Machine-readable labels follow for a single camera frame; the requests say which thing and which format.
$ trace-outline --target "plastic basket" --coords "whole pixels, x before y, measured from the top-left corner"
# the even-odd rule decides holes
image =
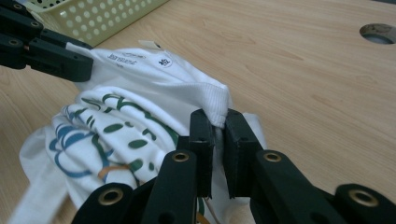
[[[50,30],[96,46],[168,0],[28,0],[36,20]]]

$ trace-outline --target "perforated basket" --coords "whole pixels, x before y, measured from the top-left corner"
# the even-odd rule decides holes
[[[48,29],[96,46],[168,0],[28,0]]]

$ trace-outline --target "black object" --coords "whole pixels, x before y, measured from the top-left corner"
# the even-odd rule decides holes
[[[0,0],[0,64],[14,69],[33,69],[74,82],[91,78],[93,59],[65,49],[68,42],[92,47],[60,35],[36,21],[24,5]]]
[[[208,123],[203,110],[193,112],[191,136],[179,138],[156,178],[135,190],[104,185],[73,223],[196,223],[197,196],[211,195],[207,166],[212,157],[204,151],[213,153],[214,134]],[[230,110],[225,124],[223,164],[230,198],[250,197],[256,223],[396,223],[396,205],[378,192],[348,184],[335,195],[326,193],[284,154],[262,150],[242,114]],[[106,198],[116,202],[101,203]]]

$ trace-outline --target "wooden table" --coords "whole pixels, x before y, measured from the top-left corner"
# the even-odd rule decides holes
[[[358,183],[396,202],[396,45],[360,28],[396,26],[396,5],[368,0],[170,0],[98,48],[155,40],[231,89],[258,114],[269,148],[317,187]],[[0,223],[28,186],[24,139],[73,102],[74,85],[0,67]],[[67,201],[55,223],[76,209]],[[253,223],[248,208],[234,223]]]

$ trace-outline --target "wood grain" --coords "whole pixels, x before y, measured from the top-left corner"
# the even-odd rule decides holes
[[[269,148],[330,193],[363,184],[396,202],[396,45],[361,37],[396,26],[396,6],[365,0],[170,0],[97,48],[155,40],[227,84],[234,107],[258,114]],[[0,223],[28,186],[18,153],[78,91],[0,67]],[[56,223],[70,222],[68,201]],[[254,223],[248,208],[233,223]]]

